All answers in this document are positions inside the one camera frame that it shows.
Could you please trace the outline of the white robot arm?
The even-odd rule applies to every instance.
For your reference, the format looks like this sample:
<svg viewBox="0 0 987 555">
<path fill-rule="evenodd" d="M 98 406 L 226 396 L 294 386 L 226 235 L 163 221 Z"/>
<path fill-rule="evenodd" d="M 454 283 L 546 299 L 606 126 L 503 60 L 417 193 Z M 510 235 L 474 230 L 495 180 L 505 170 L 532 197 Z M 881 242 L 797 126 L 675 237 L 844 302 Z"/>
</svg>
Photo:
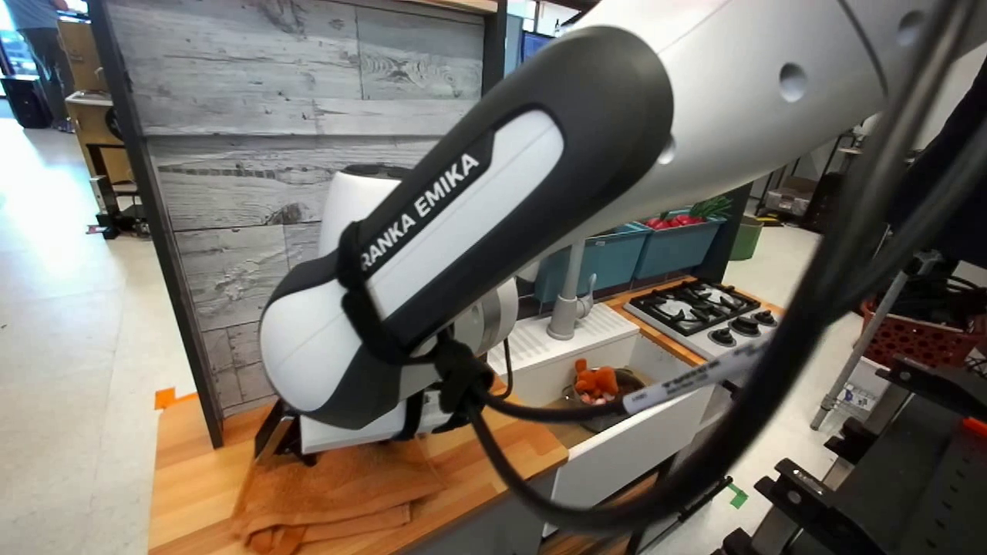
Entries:
<svg viewBox="0 0 987 555">
<path fill-rule="evenodd" d="M 435 345 L 576 237 L 726 195 L 884 109 L 943 0 L 598 0 L 274 287 L 260 354 L 308 453 L 456 421 Z"/>
</svg>

